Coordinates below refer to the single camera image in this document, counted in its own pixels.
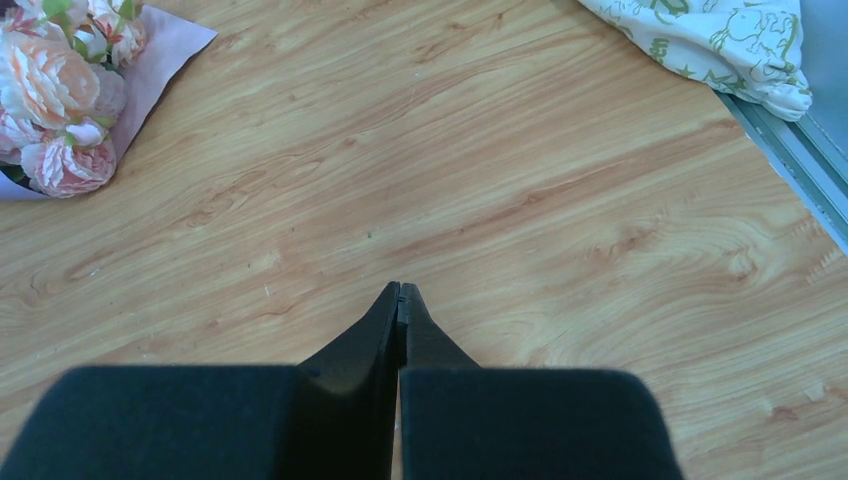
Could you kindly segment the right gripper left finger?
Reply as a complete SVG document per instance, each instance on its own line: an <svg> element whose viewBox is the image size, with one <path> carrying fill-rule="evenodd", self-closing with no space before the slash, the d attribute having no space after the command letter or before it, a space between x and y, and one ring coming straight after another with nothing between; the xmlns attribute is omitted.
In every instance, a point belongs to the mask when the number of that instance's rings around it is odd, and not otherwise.
<svg viewBox="0 0 848 480"><path fill-rule="evenodd" d="M296 365L95 365L41 398L5 479L386 476L401 287Z"/></svg>

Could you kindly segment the purple flower bouquet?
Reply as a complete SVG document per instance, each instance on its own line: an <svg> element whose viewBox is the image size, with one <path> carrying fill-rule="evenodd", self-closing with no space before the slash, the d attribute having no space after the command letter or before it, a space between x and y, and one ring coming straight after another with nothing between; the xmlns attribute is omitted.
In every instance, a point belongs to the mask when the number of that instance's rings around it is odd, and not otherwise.
<svg viewBox="0 0 848 480"><path fill-rule="evenodd" d="M2 200L108 184L172 78L216 35L140 1L2 2Z"/></svg>

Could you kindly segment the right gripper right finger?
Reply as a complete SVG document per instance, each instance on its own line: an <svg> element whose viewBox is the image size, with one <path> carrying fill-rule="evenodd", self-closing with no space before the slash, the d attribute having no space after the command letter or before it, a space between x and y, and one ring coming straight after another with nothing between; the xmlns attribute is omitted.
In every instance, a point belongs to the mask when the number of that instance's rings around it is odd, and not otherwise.
<svg viewBox="0 0 848 480"><path fill-rule="evenodd" d="M679 479L661 409L637 376L596 368L486 368L401 288L407 479Z"/></svg>

